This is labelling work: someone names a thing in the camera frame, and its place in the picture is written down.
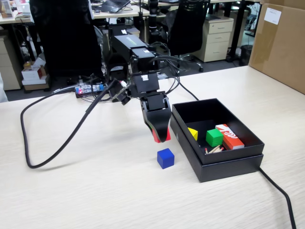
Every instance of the chair backrest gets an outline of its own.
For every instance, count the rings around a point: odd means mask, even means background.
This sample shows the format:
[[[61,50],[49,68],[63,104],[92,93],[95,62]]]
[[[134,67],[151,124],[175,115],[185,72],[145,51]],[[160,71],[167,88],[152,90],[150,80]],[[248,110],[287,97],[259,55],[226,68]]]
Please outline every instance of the chair backrest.
[[[51,76],[102,73],[88,0],[30,0]]]
[[[191,53],[201,49],[203,23],[210,0],[180,0],[170,34],[168,47],[172,55]]]

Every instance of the blue cube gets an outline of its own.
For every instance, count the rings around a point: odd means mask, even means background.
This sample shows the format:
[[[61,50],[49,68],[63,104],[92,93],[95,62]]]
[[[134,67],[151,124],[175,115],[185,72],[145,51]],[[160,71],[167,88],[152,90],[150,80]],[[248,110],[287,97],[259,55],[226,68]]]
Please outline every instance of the blue cube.
[[[170,151],[170,149],[164,149],[158,151],[157,157],[158,163],[160,164],[162,169],[173,166],[173,162],[175,160],[174,154]]]

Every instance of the laptop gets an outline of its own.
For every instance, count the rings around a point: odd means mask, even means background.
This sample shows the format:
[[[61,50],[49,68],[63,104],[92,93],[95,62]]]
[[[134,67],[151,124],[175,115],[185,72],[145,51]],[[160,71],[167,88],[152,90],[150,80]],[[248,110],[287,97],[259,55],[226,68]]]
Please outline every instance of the laptop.
[[[130,3],[130,0],[106,0],[100,6],[95,7],[101,12],[116,13]]]

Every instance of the robotic arm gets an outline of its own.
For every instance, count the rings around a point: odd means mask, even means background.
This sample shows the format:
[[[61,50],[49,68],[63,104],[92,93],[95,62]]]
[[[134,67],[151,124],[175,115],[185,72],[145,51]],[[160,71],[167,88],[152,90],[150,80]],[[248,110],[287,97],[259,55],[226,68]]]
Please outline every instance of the robotic arm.
[[[104,53],[107,81],[117,80],[110,90],[112,100],[125,105],[131,98],[139,98],[144,122],[155,141],[169,140],[168,123],[172,112],[165,92],[158,91],[157,72],[160,70],[155,56],[137,36],[127,34],[124,25],[110,27],[108,35],[109,51]]]

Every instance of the red and white box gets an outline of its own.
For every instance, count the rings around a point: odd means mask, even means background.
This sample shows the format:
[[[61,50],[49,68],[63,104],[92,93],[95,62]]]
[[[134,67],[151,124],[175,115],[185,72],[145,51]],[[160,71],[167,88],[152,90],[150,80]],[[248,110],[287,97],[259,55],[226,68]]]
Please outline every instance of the red and white box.
[[[21,73],[24,80],[40,80],[42,77],[42,71],[40,67],[23,69]]]
[[[227,150],[244,148],[242,141],[226,124],[217,125],[215,128],[217,128],[224,135],[223,146]]]

